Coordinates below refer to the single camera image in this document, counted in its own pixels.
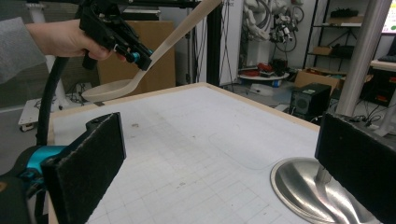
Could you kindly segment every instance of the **table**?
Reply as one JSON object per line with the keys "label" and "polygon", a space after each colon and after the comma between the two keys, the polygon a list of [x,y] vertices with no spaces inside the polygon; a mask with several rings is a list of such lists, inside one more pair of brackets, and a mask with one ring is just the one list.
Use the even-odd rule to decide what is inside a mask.
{"label": "table", "polygon": [[[379,60],[374,60],[370,63],[370,65],[374,69],[396,72],[396,63],[385,63],[385,62],[380,62]],[[390,126],[390,121],[392,119],[392,116],[396,112],[395,105],[396,105],[396,91],[393,93],[392,98],[390,99],[388,111],[385,114],[384,118],[382,119],[381,125],[377,130],[375,130],[375,133],[377,133],[378,135],[384,136],[394,129],[392,126]]]}
{"label": "table", "polygon": [[49,140],[67,145],[86,121],[121,113],[127,159],[90,224],[306,223],[276,197],[270,173],[313,158],[319,126],[205,83],[105,105],[53,113],[49,127]]}

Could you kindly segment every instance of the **white wall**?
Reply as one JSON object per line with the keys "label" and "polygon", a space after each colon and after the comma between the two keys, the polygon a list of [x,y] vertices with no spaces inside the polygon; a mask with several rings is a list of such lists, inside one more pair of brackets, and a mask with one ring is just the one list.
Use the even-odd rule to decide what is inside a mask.
{"label": "white wall", "polygon": [[[293,5],[290,3],[290,0],[285,0],[291,7]],[[223,69],[223,74],[221,76],[221,83],[229,83],[232,79],[236,77],[237,74],[237,65],[238,65],[238,53],[239,53],[239,38],[240,38],[240,28],[241,28],[241,20],[242,20],[242,5],[243,0],[230,0],[233,2],[233,7],[231,7],[232,16],[230,17],[231,20],[231,28],[229,29],[228,34],[228,48],[229,48],[229,58],[232,61],[232,71],[228,70],[228,66]],[[288,53],[288,61],[289,67],[293,68],[302,68],[304,63],[304,55],[306,50],[306,45],[308,42],[312,17],[314,14],[316,0],[304,0],[304,4],[300,6],[304,11],[304,20],[298,24],[299,31],[296,32],[296,39],[297,39],[297,47],[293,52]],[[314,24],[322,24],[323,16],[325,14],[325,7],[326,7],[327,0],[318,0],[318,8],[317,8],[317,16],[315,17]],[[350,7],[352,9],[357,9],[361,15],[364,15],[366,7],[369,3],[369,0],[331,0],[330,8],[328,10],[328,17],[330,17],[330,13],[333,10],[336,10],[338,7],[340,8],[347,8]],[[179,9],[179,8],[167,8],[163,7],[160,8],[162,11],[162,19],[163,20],[171,20],[174,21],[175,26],[177,26],[187,15],[186,9]],[[335,39],[341,33],[343,33],[344,29],[326,29],[322,44],[325,45],[329,43],[329,41]],[[309,51],[312,51],[312,48],[318,45],[318,38],[319,38],[319,28],[314,28],[311,42],[309,46]],[[359,28],[354,29],[354,34],[359,35]],[[356,40],[353,37],[350,38],[349,45],[354,45]],[[391,44],[393,37],[392,36],[382,36],[381,41],[378,45],[378,51],[375,55],[376,58],[385,55]],[[269,60],[273,57],[274,54],[274,43],[270,41],[264,42],[257,42],[257,41],[250,41],[249,42],[249,50],[247,56],[247,65],[253,65],[256,63],[268,63]],[[221,51],[221,59],[223,56],[224,51],[224,39],[222,40],[222,51]],[[177,81],[179,83],[185,84],[185,76],[188,73],[187,71],[187,41],[186,39],[180,40],[176,45],[176,67],[177,67]],[[285,53],[276,50],[274,55],[275,58],[286,59]],[[313,56],[307,57],[306,65],[307,67],[312,66],[314,62]],[[330,59],[329,58],[318,58],[318,67],[328,68],[331,70],[338,69],[339,61],[338,59]],[[202,72],[201,72],[201,79],[200,81],[205,81],[205,66],[206,64],[203,63]],[[341,70],[347,71],[349,69],[349,60],[344,60],[342,63]]]}
{"label": "white wall", "polygon": [[[161,21],[173,21],[175,28],[188,16],[191,9],[177,7],[159,7]],[[175,68],[176,81],[179,84],[187,84],[186,75],[192,76],[188,69],[188,44],[187,38],[183,37],[175,44]]]}

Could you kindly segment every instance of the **black electronic device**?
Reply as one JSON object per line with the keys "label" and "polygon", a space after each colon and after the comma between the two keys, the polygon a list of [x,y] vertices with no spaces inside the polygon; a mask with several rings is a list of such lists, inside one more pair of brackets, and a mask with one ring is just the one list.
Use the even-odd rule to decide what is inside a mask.
{"label": "black electronic device", "polygon": [[0,175],[0,223],[33,223],[27,200],[46,190],[60,223],[89,219],[126,156],[120,113],[92,119],[86,128],[69,146],[27,148]]}
{"label": "black electronic device", "polygon": [[329,105],[331,86],[311,83],[291,93],[289,114],[310,121],[320,116]]}
{"label": "black electronic device", "polygon": [[361,90],[361,99],[377,105],[389,106],[395,89],[395,73],[375,69],[373,78],[365,83]]}
{"label": "black electronic device", "polygon": [[[142,70],[149,69],[152,50],[146,48],[137,32],[120,16],[120,7],[128,6],[127,0],[85,0],[78,12],[79,28],[99,45],[116,51],[128,63],[136,63]],[[93,69],[96,60],[84,58],[83,66]]]}
{"label": "black electronic device", "polygon": [[365,122],[326,113],[315,157],[381,223],[396,223],[395,148]]}
{"label": "black electronic device", "polygon": [[388,54],[389,56],[396,55],[396,38],[393,37],[392,44],[389,47]]}
{"label": "black electronic device", "polygon": [[384,63],[396,63],[396,55],[385,55],[378,58],[378,60]]}

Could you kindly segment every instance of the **black cable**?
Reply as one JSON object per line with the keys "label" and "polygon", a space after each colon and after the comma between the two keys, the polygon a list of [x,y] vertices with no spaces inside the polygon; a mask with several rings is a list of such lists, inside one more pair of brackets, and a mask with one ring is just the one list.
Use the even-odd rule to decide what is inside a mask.
{"label": "black cable", "polygon": [[274,60],[274,58],[275,58],[275,53],[276,53],[276,45],[274,45],[274,53],[273,53],[273,56],[271,57],[271,61]]}
{"label": "black cable", "polygon": [[241,41],[240,41],[240,55],[243,55],[243,59],[239,59],[239,67],[242,68],[246,65],[246,59],[248,56],[248,28],[243,25],[241,31]]}
{"label": "black cable", "polygon": [[291,9],[291,13],[292,13],[293,18],[294,18],[294,9],[295,9],[295,8],[300,9],[301,13],[303,14],[303,16],[301,17],[301,19],[300,19],[299,21],[296,20],[296,21],[297,21],[297,24],[298,24],[298,23],[300,23],[300,22],[303,21],[303,19],[304,19],[304,17],[305,17],[305,13],[304,13],[304,11],[303,11],[303,9],[302,9],[301,7],[293,7],[293,8]]}
{"label": "black cable", "polygon": [[287,53],[289,53],[289,52],[292,52],[292,51],[294,51],[296,48],[297,48],[297,37],[296,37],[296,34],[295,34],[295,32],[293,31],[293,32],[291,32],[293,35],[294,35],[294,38],[293,38],[293,42],[294,42],[294,45],[293,45],[293,48],[292,49],[282,49],[281,47],[279,47],[277,44],[279,44],[279,43],[275,43],[275,46],[276,46],[276,48],[277,49],[279,49],[280,51],[282,51],[282,52],[287,52]]}
{"label": "black cable", "polygon": [[199,71],[198,62],[199,62],[200,52],[201,52],[201,47],[198,48],[198,35],[195,32],[195,34],[194,34],[194,60],[195,60],[195,71],[196,71],[195,82],[199,82],[200,71]]}
{"label": "black cable", "polygon": [[50,108],[52,105],[52,97],[55,93],[59,80],[61,79],[62,71],[69,58],[57,57],[47,79],[47,84],[44,89],[43,97],[41,99],[40,111],[38,114],[36,145],[46,146],[48,140],[48,132],[50,125]]}
{"label": "black cable", "polygon": [[286,51],[286,47],[287,46],[288,46],[288,42],[286,41],[286,43],[285,43],[285,51],[283,51],[285,53],[286,62],[289,60],[288,59],[288,52]]}
{"label": "black cable", "polygon": [[372,118],[370,118],[370,122],[375,122],[378,121],[382,118],[380,115],[374,115]]}
{"label": "black cable", "polygon": [[259,4],[259,2],[265,7],[265,17],[264,19],[257,25],[260,29],[264,28],[264,30],[268,29],[268,26],[270,24],[270,16],[271,16],[271,9],[265,4],[262,0],[256,0]]}
{"label": "black cable", "polygon": [[367,119],[370,119],[370,117],[373,115],[373,113],[379,108],[379,105],[377,105],[370,114],[367,115]]}
{"label": "black cable", "polygon": [[379,112],[388,110],[388,109],[390,109],[391,107],[394,107],[394,106],[396,106],[396,104],[395,104],[395,105],[389,105],[388,107],[385,107],[385,108],[383,108],[383,109],[381,109],[381,110],[376,111],[374,114],[377,114],[377,113],[379,113]]}
{"label": "black cable", "polygon": [[230,75],[230,80],[231,80],[231,87],[233,89],[233,75],[231,74],[231,65],[230,65],[230,57],[228,54],[228,45],[227,45],[227,41],[228,41],[228,31],[229,31],[229,24],[230,24],[230,7],[228,4],[226,4],[226,8],[224,8],[225,10],[225,15],[224,17],[227,18],[227,20],[224,19],[224,17],[222,17],[222,23],[223,23],[223,29],[222,29],[222,34],[224,34],[224,54],[223,54],[223,58],[222,58],[222,62],[221,62],[221,67],[220,67],[220,76],[219,76],[219,80],[221,80],[221,75],[222,75],[222,69],[224,67],[224,61],[225,61],[225,57],[227,57],[227,64],[228,64],[228,72]]}
{"label": "black cable", "polygon": [[198,74],[197,74],[196,82],[199,82],[199,79],[201,77],[201,71],[202,71],[202,63],[204,62],[203,51],[204,51],[205,44],[206,44],[206,38],[205,38],[206,37],[206,31],[207,31],[206,22],[202,22],[202,30],[203,30],[203,32],[201,34],[201,46],[199,48],[197,59],[196,59],[197,66],[198,66],[198,63],[199,63],[199,66],[197,67],[197,73]]}
{"label": "black cable", "polygon": [[193,63],[192,63],[192,66],[193,66],[193,71],[192,71],[192,83],[196,83],[197,82],[197,76],[198,76],[198,74],[197,74],[197,62],[196,62],[196,54],[197,54],[197,52],[196,52],[196,42],[197,42],[197,40],[196,40],[196,27],[194,27],[194,28],[192,28],[192,33],[191,33],[191,36],[192,36],[192,44],[193,44],[193,46],[192,46],[192,61],[193,61]]}
{"label": "black cable", "polygon": [[[53,104],[55,101],[56,101],[56,98],[53,98],[51,103]],[[41,106],[41,99],[37,100],[33,107],[37,108],[37,109],[40,109],[40,106]]]}
{"label": "black cable", "polygon": [[357,120],[362,120],[362,121],[365,121],[366,120],[366,116],[364,116],[364,115],[358,115],[358,116],[355,116],[355,117],[353,117],[354,119],[357,119]]}

